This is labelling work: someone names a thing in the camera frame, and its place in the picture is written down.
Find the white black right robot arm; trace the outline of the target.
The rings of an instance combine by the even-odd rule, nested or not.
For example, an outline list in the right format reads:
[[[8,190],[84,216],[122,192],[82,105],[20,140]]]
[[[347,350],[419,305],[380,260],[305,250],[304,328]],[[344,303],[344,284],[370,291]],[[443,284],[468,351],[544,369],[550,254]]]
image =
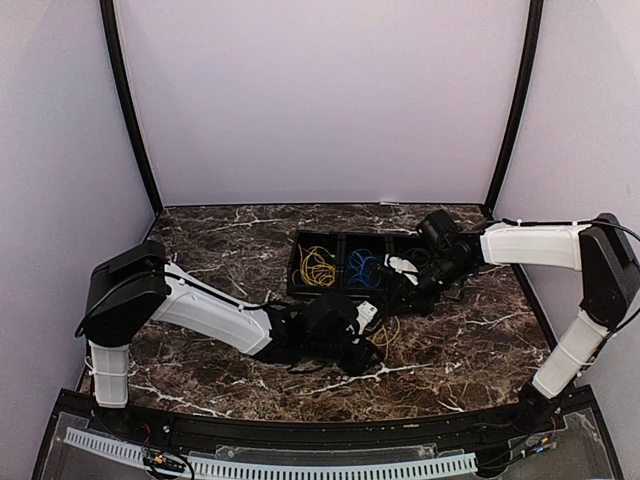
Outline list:
[[[534,432],[605,345],[639,315],[639,235],[612,213],[586,220],[490,220],[460,227],[444,210],[417,227],[424,265],[388,255],[410,299],[431,308],[455,283],[484,267],[522,269],[554,334],[549,356],[519,390],[510,424]]]

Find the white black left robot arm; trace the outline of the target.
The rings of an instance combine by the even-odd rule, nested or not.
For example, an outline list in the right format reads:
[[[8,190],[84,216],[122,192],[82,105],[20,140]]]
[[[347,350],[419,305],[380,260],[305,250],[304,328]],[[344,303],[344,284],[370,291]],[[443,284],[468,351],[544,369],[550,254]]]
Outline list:
[[[75,334],[89,346],[103,421],[131,436],[141,415],[128,404],[129,347],[148,321],[194,331],[266,364],[328,361],[359,376],[383,358],[365,336],[376,314],[370,303],[355,305],[335,292],[308,304],[251,304],[195,279],[148,240],[94,268]]]

